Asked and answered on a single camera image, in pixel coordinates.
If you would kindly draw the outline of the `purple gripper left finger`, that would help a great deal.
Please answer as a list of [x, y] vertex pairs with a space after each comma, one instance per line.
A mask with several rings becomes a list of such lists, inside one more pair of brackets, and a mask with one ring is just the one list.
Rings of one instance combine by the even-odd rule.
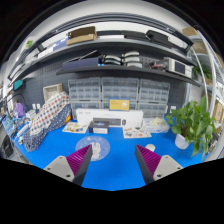
[[92, 146], [88, 145], [67, 157], [58, 156], [44, 170], [81, 186], [92, 155]]

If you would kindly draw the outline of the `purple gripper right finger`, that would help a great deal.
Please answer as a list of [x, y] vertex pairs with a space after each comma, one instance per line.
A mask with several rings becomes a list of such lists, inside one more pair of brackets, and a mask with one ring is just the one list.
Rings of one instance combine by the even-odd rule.
[[146, 185], [182, 169], [169, 155], [160, 156], [140, 145], [135, 146], [135, 156]]

